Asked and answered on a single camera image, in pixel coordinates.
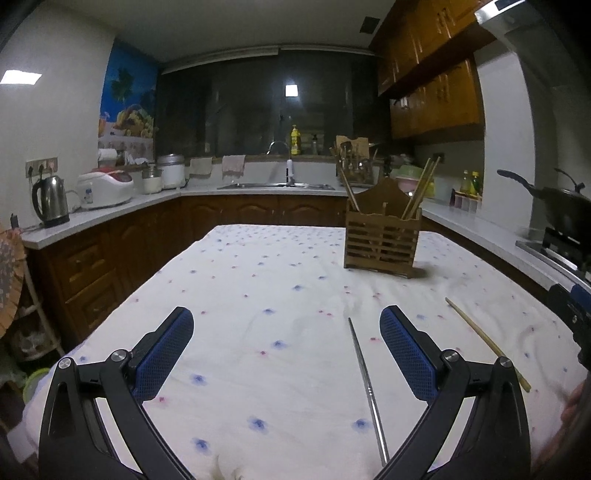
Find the yellow bottle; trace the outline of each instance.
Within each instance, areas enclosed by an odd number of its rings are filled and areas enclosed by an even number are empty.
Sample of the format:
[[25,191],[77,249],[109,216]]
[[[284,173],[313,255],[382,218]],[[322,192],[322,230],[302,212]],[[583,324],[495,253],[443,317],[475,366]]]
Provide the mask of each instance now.
[[300,132],[295,125],[293,125],[293,130],[291,131],[291,154],[292,155],[299,155],[300,154]]

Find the towel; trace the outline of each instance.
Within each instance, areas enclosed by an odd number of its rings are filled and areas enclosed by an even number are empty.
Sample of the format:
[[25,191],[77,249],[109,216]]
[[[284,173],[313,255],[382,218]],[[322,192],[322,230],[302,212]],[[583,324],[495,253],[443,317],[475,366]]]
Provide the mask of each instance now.
[[189,175],[210,175],[213,157],[192,158],[189,165]]
[[222,174],[244,173],[244,158],[246,155],[224,155],[222,157]]

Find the paper towel roll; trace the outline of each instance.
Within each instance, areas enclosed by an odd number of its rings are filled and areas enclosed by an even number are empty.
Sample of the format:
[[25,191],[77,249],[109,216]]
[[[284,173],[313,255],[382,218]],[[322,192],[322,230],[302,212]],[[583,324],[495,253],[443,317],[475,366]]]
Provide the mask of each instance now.
[[117,150],[114,148],[99,148],[99,160],[117,160]]

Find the wooden utensil holder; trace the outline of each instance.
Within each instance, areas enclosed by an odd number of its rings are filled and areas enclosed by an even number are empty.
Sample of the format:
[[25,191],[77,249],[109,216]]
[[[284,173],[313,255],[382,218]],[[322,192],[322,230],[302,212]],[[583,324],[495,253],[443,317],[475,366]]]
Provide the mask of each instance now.
[[345,268],[412,277],[421,209],[417,209],[413,218],[402,220],[399,215],[408,197],[398,188],[398,182],[391,179],[384,179],[356,197],[361,212],[353,211],[347,202]]

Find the blue gripper pad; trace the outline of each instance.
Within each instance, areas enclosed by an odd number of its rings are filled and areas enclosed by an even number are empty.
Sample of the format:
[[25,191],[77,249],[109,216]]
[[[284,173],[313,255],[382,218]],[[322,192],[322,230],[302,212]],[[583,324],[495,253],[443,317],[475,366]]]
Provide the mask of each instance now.
[[176,307],[155,332],[147,333],[134,347],[128,378],[139,403],[158,394],[192,336],[193,315]]
[[444,368],[441,350],[397,306],[382,311],[379,329],[414,396],[430,405],[437,396],[438,374]]

